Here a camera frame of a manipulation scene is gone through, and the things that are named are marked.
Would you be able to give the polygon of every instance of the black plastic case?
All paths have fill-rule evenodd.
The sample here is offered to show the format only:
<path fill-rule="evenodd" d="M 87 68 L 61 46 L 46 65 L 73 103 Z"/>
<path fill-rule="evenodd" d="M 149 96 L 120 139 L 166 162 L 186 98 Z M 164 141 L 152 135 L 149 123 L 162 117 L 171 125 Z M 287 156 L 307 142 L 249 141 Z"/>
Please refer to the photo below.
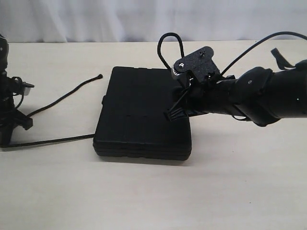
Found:
<path fill-rule="evenodd" d="M 189 119 L 169 122 L 163 114 L 178 86 L 166 69 L 114 67 L 94 137 L 97 154 L 188 159 Z"/>

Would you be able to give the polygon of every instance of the black box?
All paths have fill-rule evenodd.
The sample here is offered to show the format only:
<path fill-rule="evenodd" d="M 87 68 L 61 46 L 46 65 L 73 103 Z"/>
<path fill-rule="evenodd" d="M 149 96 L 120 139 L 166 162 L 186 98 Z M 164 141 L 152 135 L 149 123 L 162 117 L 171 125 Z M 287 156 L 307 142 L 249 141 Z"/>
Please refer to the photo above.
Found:
<path fill-rule="evenodd" d="M 94 137 L 97 154 L 188 159 L 189 119 L 169 122 L 163 114 L 179 86 L 166 69 L 114 67 Z"/>

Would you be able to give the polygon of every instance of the white table surface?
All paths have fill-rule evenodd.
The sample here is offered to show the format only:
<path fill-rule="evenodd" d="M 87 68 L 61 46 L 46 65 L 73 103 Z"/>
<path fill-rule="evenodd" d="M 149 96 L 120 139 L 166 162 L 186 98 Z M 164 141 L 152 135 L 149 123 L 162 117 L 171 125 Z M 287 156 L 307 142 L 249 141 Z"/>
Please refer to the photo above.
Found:
<path fill-rule="evenodd" d="M 215 50 L 223 69 L 255 41 L 187 42 L 186 54 Z M 254 66 L 277 71 L 270 50 L 291 62 L 307 56 L 307 43 L 269 41 L 228 74 Z M 179 58 L 165 43 L 167 61 Z M 82 81 L 92 82 L 17 128 L 13 142 L 93 133 L 114 66 L 163 68 L 156 43 L 11 44 L 8 73 L 35 88 L 28 113 Z M 0 153 L 0 230 L 306 230 L 307 119 L 266 128 L 226 115 L 191 119 L 193 150 L 185 162 L 99 158 L 92 140 Z"/>

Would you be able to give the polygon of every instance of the white curtain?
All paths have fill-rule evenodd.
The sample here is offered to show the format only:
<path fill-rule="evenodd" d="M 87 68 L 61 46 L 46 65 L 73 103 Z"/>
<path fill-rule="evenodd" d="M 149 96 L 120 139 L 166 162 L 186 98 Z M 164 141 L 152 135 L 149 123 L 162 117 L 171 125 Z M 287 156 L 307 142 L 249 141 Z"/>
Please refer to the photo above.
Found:
<path fill-rule="evenodd" d="M 0 0 L 0 33 L 10 42 L 261 39 L 307 34 L 306 0 Z"/>

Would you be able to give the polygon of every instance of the table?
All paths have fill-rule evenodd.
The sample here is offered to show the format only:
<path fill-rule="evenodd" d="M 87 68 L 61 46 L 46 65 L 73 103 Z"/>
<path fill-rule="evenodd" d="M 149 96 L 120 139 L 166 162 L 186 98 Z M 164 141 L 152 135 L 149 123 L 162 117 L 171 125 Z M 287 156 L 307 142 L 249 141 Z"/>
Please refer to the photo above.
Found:
<path fill-rule="evenodd" d="M 223 69 L 255 41 L 186 42 L 186 54 L 211 46 Z M 156 43 L 10 44 L 9 76 L 35 88 L 21 106 L 31 112 L 82 81 L 92 82 L 16 128 L 12 141 L 93 133 L 114 66 L 163 68 Z M 229 74 L 254 66 L 277 71 L 270 50 L 295 64 L 302 40 L 272 40 L 246 55 Z M 164 43 L 169 63 L 177 43 Z M 92 140 L 0 153 L 1 230 L 307 229 L 307 119 L 266 128 L 226 115 L 191 119 L 193 150 L 185 162 L 99 158 Z"/>

